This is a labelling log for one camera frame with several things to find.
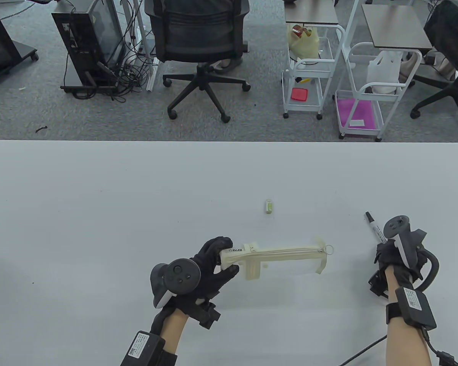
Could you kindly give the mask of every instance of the gray carpet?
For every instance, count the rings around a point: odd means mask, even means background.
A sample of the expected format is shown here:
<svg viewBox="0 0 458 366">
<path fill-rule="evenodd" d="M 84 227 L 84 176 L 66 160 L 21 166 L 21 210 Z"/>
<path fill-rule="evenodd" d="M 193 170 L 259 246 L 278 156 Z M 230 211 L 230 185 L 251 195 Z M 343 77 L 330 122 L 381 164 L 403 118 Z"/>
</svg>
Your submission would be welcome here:
<svg viewBox="0 0 458 366">
<path fill-rule="evenodd" d="M 387 0 L 376 0 L 377 3 Z M 419 17 L 427 16 L 426 3 L 416 1 Z M 0 5 L 0 17 L 15 13 L 30 3 Z M 315 113 L 294 112 L 282 118 L 281 70 L 285 66 L 285 24 L 281 0 L 250 0 L 245 20 L 245 38 L 250 53 L 233 76 L 247 78 L 252 85 L 243 93 L 238 86 L 213 85 L 227 114 L 223 124 L 215 106 L 204 92 L 196 91 L 177 108 L 178 119 L 166 113 L 168 103 L 185 82 L 163 87 L 161 73 L 192 72 L 194 65 L 169 62 L 159 69 L 154 91 L 127 96 L 126 103 L 95 96 L 79 101 L 60 90 L 65 71 L 66 49 L 51 16 L 55 4 L 35 5 L 4 20 L 12 39 L 34 46 L 40 60 L 25 61 L 0 82 L 0 139 L 39 140 L 189 140 L 189 141 L 338 141 L 335 107 L 328 98 L 324 118 Z M 337 13 L 343 26 L 351 10 L 351 0 L 341 0 Z M 125 19 L 119 15 L 122 23 Z M 370 35 L 360 12 L 356 40 Z M 337 73 L 342 70 L 343 62 Z M 333 80 L 331 90 L 337 80 Z M 437 89 L 417 83 L 405 94 L 389 125 L 384 141 L 458 142 L 458 110 L 451 99 L 423 108 L 422 116 L 411 120 L 411 108 Z M 35 130 L 47 125 L 38 133 Z M 346 138 L 344 141 L 372 141 Z"/>
</svg>

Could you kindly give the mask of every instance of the office chair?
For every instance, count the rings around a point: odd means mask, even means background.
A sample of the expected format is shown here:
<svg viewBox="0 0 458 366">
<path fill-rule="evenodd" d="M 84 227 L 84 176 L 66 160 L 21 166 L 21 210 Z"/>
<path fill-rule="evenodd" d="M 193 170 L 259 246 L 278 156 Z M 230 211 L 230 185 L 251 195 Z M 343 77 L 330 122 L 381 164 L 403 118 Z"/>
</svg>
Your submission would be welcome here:
<svg viewBox="0 0 458 366">
<path fill-rule="evenodd" d="M 249 11 L 248 0 L 145 0 L 157 58 L 162 62 L 197 63 L 194 74 L 163 75 L 165 87 L 170 87 L 173 79 L 190 82 L 168 105 L 170 119 L 177 117 L 173 108 L 198 87 L 215 104 L 222 122 L 229 122 L 231 117 L 226 115 L 210 83 L 241 84 L 245 92 L 251 86 L 243 79 L 215 75 L 211 64 L 243 55 L 243 18 Z"/>
<path fill-rule="evenodd" d="M 435 49 L 442 53 L 458 71 L 458 1 L 443 0 L 439 3 L 426 22 L 424 31 Z M 415 120 L 421 115 L 419 108 L 447 96 L 451 96 L 458 107 L 458 77 L 453 82 L 446 80 L 438 81 L 419 76 L 415 76 L 414 79 L 434 87 L 442 87 L 443 89 L 416 104 L 410 114 L 412 119 Z"/>
</svg>

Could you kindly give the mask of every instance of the forearm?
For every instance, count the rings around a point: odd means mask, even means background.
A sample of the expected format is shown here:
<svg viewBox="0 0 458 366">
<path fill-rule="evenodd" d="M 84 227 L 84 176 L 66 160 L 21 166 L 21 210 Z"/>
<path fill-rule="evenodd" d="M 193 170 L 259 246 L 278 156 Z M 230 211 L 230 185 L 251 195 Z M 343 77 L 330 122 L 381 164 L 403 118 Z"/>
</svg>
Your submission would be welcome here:
<svg viewBox="0 0 458 366">
<path fill-rule="evenodd" d="M 171 354 L 176 353 L 183 328 L 185 328 L 188 318 L 189 316 L 177 309 L 164 321 L 161 338 L 166 342 L 163 347 L 166 352 Z"/>
<path fill-rule="evenodd" d="M 385 271 L 390 303 L 396 303 L 399 287 L 393 267 Z M 431 366 L 426 342 L 417 328 L 405 324 L 401 317 L 390 319 L 387 331 L 387 366 Z"/>
</svg>

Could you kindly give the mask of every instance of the metal ring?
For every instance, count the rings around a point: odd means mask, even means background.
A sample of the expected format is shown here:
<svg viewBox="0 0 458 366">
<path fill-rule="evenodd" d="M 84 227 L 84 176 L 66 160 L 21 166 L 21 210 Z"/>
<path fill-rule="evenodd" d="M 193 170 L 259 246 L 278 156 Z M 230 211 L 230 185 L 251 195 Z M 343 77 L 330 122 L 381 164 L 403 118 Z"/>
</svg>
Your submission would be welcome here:
<svg viewBox="0 0 458 366">
<path fill-rule="evenodd" d="M 327 247 L 332 248 L 332 251 L 331 251 L 330 253 L 328 253 Z M 332 245 L 330 245 L 330 244 L 326 244 L 325 247 L 324 247 L 324 253 L 326 253 L 327 255 L 332 255 L 332 254 L 334 254 L 334 247 L 333 247 Z"/>
</svg>

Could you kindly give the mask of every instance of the hand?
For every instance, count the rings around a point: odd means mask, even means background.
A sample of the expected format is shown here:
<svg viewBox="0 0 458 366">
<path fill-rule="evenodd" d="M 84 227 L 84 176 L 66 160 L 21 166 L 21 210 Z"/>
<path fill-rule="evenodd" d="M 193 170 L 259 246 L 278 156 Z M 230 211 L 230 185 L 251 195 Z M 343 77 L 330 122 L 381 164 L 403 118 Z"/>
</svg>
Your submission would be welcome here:
<svg viewBox="0 0 458 366">
<path fill-rule="evenodd" d="M 191 258 L 200 268 L 200 282 L 188 295 L 196 299 L 212 299 L 219 290 L 239 272 L 238 265 L 232 265 L 217 274 L 214 274 L 219 254 L 223 249 L 232 248 L 232 240 L 222 236 L 210 239 L 200 251 Z"/>
<path fill-rule="evenodd" d="M 385 244 L 380 243 L 377 245 L 375 263 L 376 262 L 379 263 L 379 272 L 383 279 L 385 279 L 385 270 L 389 266 L 393 266 L 393 274 L 395 275 L 397 282 L 401 286 L 409 287 L 412 283 L 416 282 L 417 279 L 423 279 L 421 269 L 426 264 L 427 258 L 421 251 L 419 251 L 416 268 L 407 268 L 402 261 L 400 252 L 395 247 L 395 240 L 388 239 Z"/>
</svg>

